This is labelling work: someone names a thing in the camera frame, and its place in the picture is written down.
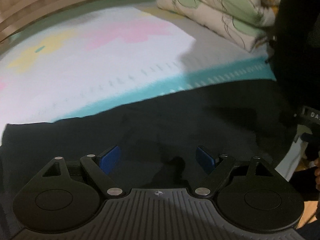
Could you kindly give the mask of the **person's right hand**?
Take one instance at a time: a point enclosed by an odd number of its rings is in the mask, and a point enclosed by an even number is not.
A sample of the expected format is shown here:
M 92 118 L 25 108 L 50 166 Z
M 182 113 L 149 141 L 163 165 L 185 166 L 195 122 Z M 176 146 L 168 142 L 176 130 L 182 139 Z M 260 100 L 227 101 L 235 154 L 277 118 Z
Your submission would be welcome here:
M 320 191 L 320 159 L 316 159 L 314 161 L 315 166 L 317 169 L 315 170 L 315 176 L 316 176 L 316 189 Z

